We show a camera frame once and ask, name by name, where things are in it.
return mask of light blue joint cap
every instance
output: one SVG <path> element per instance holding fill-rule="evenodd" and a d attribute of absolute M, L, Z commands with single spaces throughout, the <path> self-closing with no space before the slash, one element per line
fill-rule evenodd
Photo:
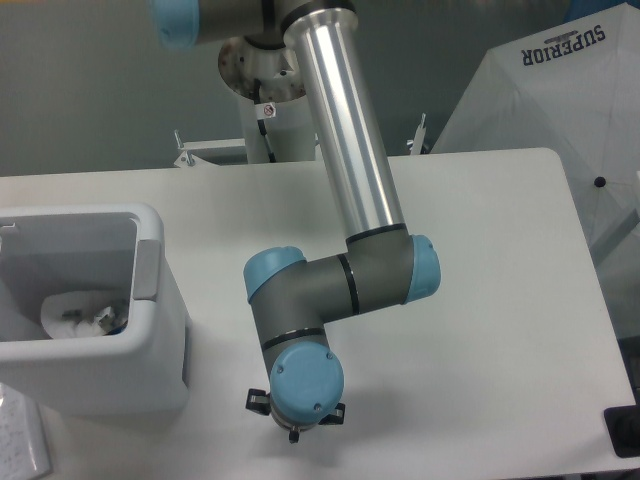
<path fill-rule="evenodd" d="M 282 352 L 269 380 L 271 400 L 297 425 L 313 425 L 329 415 L 344 390 L 340 360 L 315 342 L 299 342 Z"/>
<path fill-rule="evenodd" d="M 251 257 L 244 266 L 247 301 L 251 303 L 251 297 L 276 273 L 294 263 L 306 261 L 300 249 L 296 247 L 270 248 Z"/>
<path fill-rule="evenodd" d="M 440 262 L 433 244 L 424 235 L 411 235 L 413 239 L 413 275 L 405 304 L 426 298 L 440 286 Z"/>
<path fill-rule="evenodd" d="M 148 0 L 162 44 L 171 49 L 193 47 L 200 30 L 198 0 Z"/>

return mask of white tabletop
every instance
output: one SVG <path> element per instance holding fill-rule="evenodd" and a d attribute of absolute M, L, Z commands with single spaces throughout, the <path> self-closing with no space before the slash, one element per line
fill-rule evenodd
<path fill-rule="evenodd" d="M 407 224 L 439 292 L 327 327 L 346 422 L 291 446 L 244 409 L 268 389 L 242 269 L 259 250 L 345 250 L 321 163 L 0 179 L 0 206 L 141 201 L 194 321 L 191 398 L 174 413 L 43 409 L 64 479 L 475 480 L 640 466 L 602 412 L 633 403 L 559 159 L 548 150 L 396 158 Z"/>

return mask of white container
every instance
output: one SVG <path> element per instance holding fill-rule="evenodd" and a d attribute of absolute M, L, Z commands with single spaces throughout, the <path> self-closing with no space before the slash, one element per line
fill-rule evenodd
<path fill-rule="evenodd" d="M 50 339 L 44 299 L 88 290 L 129 298 L 126 328 Z M 151 207 L 0 209 L 0 382 L 66 414 L 179 408 L 189 323 Z"/>

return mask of white umbrella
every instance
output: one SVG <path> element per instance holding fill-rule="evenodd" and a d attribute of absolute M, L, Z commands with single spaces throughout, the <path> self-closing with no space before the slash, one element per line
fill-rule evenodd
<path fill-rule="evenodd" d="M 489 50 L 433 152 L 526 147 L 560 155 L 590 245 L 635 204 L 640 10 L 620 5 Z M 619 336 L 640 332 L 637 230 L 598 269 Z"/>

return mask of screw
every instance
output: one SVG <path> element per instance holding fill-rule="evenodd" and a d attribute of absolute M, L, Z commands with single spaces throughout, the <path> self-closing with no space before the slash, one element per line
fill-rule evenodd
<path fill-rule="evenodd" d="M 184 148 L 184 144 L 182 143 L 182 139 L 180 138 L 180 132 L 178 130 L 174 130 L 173 136 L 176 137 L 176 144 L 178 146 L 178 150 L 182 150 Z"/>
<path fill-rule="evenodd" d="M 187 154 L 187 165 L 193 167 L 196 164 L 196 161 L 193 159 L 191 152 L 189 150 L 185 150 L 185 153 Z"/>

